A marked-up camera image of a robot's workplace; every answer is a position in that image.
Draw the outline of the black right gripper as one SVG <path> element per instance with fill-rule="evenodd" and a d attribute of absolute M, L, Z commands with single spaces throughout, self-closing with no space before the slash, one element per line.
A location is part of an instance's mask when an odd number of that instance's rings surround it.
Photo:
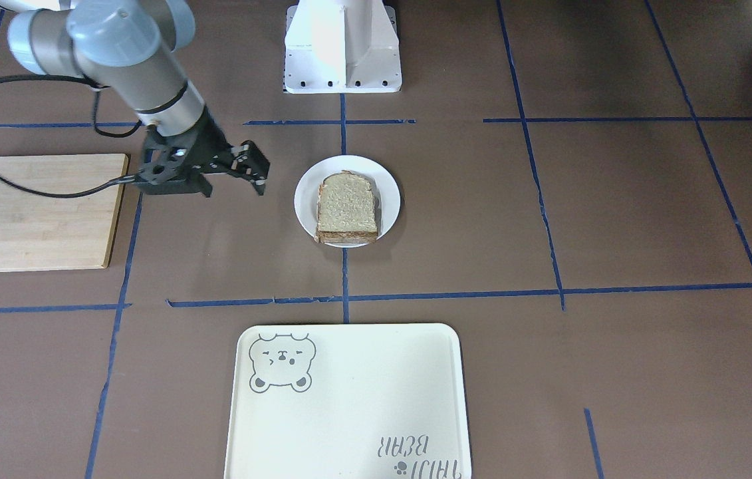
<path fill-rule="evenodd" d="M 231 146 L 209 110 L 180 134 L 180 148 L 186 149 L 181 175 L 192 172 L 222 173 L 248 181 L 258 195 L 264 195 L 270 161 L 252 140 Z"/>

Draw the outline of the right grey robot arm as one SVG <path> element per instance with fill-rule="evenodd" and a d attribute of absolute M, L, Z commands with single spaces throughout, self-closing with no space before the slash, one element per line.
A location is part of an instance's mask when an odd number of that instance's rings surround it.
<path fill-rule="evenodd" d="M 251 140 L 230 144 L 175 52 L 195 35 L 184 1 L 0 1 L 14 13 L 7 39 L 26 74 L 0 84 L 57 81 L 115 90 L 145 128 L 153 160 L 78 197 L 135 184 L 145 194 L 211 195 L 208 175 L 248 181 L 265 193 L 270 163 Z"/>

